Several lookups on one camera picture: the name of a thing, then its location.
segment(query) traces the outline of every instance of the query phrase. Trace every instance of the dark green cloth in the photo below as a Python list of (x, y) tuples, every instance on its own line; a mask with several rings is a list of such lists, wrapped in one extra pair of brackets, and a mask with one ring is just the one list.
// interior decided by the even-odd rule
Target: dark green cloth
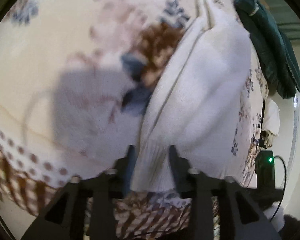
[(300, 92), (300, 70), (292, 45), (258, 0), (234, 0), (235, 9), (262, 61), (262, 71), (282, 98)]

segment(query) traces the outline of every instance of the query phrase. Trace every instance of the black cable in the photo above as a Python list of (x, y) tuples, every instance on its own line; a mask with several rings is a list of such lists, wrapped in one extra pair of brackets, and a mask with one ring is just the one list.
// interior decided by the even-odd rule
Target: black cable
[[(286, 163), (284, 162), (284, 160), (283, 160), (283, 158), (282, 158), (281, 156), (277, 155), (277, 156), (274, 157), (274, 159), (275, 159), (275, 158), (280, 159), (280, 160), (282, 161), (282, 164), (283, 164), (283, 167), (284, 167), (284, 186), (283, 186), (283, 196), (284, 196), (284, 192), (285, 192), (285, 190), (286, 190), (286, 185), (287, 185), (287, 167), (286, 167)], [(276, 210), (275, 213), (273, 214), (273, 216), (272, 216), (272, 218), (270, 219), (270, 221), (272, 221), (273, 218), (274, 218), (274, 216), (277, 214), (277, 212), (278, 212), (278, 210), (279, 210), (279, 208), (280, 208), (281, 203), (282, 203), (282, 200), (280, 200), (279, 205), (278, 205), (278, 207), (277, 207), (277, 210)]]

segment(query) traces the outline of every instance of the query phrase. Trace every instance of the floral bedding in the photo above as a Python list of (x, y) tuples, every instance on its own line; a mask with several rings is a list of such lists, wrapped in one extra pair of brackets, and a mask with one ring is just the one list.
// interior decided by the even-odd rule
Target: floral bedding
[[(239, 21), (232, 0), (213, 1)], [(37, 215), (71, 176), (95, 177), (138, 145), (152, 92), (195, 11), (194, 0), (18, 0), (0, 23), (0, 191)], [(242, 164), (243, 186), (267, 93), (253, 49), (225, 153)], [(191, 199), (131, 192), (115, 206), (119, 238), (151, 238), (187, 227)]]

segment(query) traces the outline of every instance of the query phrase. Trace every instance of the striped pattern fabric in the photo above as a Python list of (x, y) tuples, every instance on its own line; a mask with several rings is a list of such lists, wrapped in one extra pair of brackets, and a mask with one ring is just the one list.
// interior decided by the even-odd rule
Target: striped pattern fabric
[(0, 191), (7, 195), (20, 208), (37, 216), (53, 197), (56, 189), (43, 181), (30, 179), (26, 172), (19, 172), (11, 167), (7, 157), (0, 149)]
[[(0, 149), (0, 192), (20, 208), (37, 216), (57, 189), (29, 178), (26, 172), (12, 168)], [(218, 200), (213, 201), (215, 240), (219, 239)], [(93, 200), (87, 202), (85, 231), (88, 231)], [(190, 220), (191, 199), (183, 199), (170, 190), (160, 195), (131, 192), (125, 199), (114, 200), (116, 234), (120, 239), (156, 238), (186, 228)]]

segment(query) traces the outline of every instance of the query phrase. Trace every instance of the fabric fold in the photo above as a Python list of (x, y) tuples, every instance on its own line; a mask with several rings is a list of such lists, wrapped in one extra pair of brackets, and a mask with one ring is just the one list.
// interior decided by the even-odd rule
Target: fabric fold
[(208, 176), (237, 177), (229, 158), (251, 43), (235, 18), (211, 0), (199, 5), (207, 17), (200, 15), (187, 30), (147, 108), (131, 184), (134, 191), (174, 188), (167, 158), (171, 144)]

